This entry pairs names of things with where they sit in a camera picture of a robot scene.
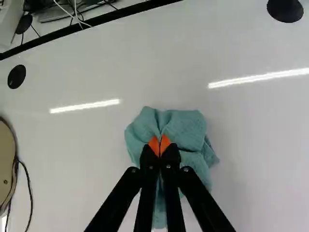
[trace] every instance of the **black stripe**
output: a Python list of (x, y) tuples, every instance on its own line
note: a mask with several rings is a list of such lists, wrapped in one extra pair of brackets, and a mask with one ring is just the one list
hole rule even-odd
[[(97, 26), (103, 23), (107, 23), (119, 18), (123, 18), (129, 15), (134, 15), (143, 11), (148, 11), (153, 8), (157, 8), (160, 6), (168, 5), (174, 2), (178, 2), (182, 0), (150, 0), (146, 2), (141, 2), (132, 6), (128, 6), (122, 9), (119, 9), (117, 11), (112, 11), (110, 13), (106, 13), (91, 19), (86, 20), (85, 22), (90, 24), (91, 26)], [(5, 51), (3, 53), (0, 53), (0, 60), (4, 60), (6, 58), (9, 58), (11, 56), (14, 56), (18, 53), (21, 53), (23, 51), (26, 51), (28, 49), (34, 48), (36, 46), (39, 46), (41, 44), (47, 43), (49, 41), (61, 38), (66, 35), (73, 34), (75, 32), (81, 31), (82, 29), (78, 24), (74, 24), (62, 29), (59, 29), (57, 31), (51, 32), (47, 35), (44, 35), (40, 38), (34, 39), (32, 41), (29, 41), (27, 43), (24, 43), (23, 45), (20, 45), (18, 47), (12, 48), (8, 51)]]

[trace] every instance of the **black circular hole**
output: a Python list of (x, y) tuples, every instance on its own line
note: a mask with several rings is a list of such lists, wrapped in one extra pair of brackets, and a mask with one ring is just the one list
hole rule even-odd
[(8, 86), (16, 89), (21, 86), (26, 77), (26, 67), (22, 64), (15, 66), (8, 76)]
[(298, 0), (268, 0), (267, 11), (283, 23), (294, 23), (304, 15), (304, 8)]
[(19, 23), (17, 25), (15, 33), (17, 35), (21, 35), (22, 33), (25, 33), (26, 30), (31, 26), (33, 17), (30, 14), (26, 14), (22, 16), (19, 20)]

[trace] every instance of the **white table surface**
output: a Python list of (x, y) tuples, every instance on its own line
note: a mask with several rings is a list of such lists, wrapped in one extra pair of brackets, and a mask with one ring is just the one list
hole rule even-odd
[[(121, 18), (0, 63), (0, 113), (13, 124), (34, 194), (30, 232), (83, 231), (131, 165), (124, 129), (145, 105), (199, 109), (221, 163), (212, 194), (237, 232), (309, 230), (309, 75), (217, 89), (213, 81), (308, 67), (308, 14), (272, 19), (265, 0), (186, 0)], [(305, 11), (308, 4), (303, 3)], [(27, 76), (8, 89), (17, 64)], [(119, 105), (50, 114), (118, 98)], [(20, 171), (11, 231), (23, 231)], [(133, 231), (138, 198), (120, 231)], [(183, 199), (187, 231), (200, 231)]]

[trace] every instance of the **black strap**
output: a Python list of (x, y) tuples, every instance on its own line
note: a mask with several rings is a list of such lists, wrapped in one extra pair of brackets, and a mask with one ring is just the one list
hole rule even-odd
[[(25, 232), (27, 232), (28, 229), (29, 229), (31, 219), (32, 219), (32, 214), (33, 214), (33, 196), (32, 196), (32, 190), (31, 190), (31, 185), (30, 185), (30, 177), (29, 177), (27, 167), (25, 166), (25, 164), (22, 161), (17, 160), (17, 162), (19, 162), (25, 170), (26, 178), (27, 178), (27, 184), (28, 184), (28, 190), (29, 190), (29, 196), (30, 196), (30, 216), (29, 216), (27, 227), (25, 229)], [(6, 223), (5, 223), (5, 230), (4, 230), (5, 232), (7, 232), (8, 221), (9, 221), (9, 216), (10, 216), (10, 212), (11, 212), (11, 204), (12, 204), (12, 199), (10, 200), (10, 203), (9, 203), (9, 206), (8, 206), (8, 214), (7, 214)]]

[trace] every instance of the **crumpled cloth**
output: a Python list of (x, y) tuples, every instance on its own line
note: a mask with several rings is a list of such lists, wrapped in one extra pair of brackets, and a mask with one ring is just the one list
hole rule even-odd
[[(139, 167), (144, 145), (154, 136), (160, 141), (161, 135), (165, 134), (180, 150), (180, 167), (191, 166), (206, 188), (211, 190), (209, 168), (218, 163), (219, 159), (207, 138), (206, 128), (205, 118), (198, 110), (160, 111), (145, 106), (125, 130), (127, 150), (132, 162)], [(161, 178), (158, 178), (153, 216), (153, 228), (156, 229), (167, 226), (161, 182)]]

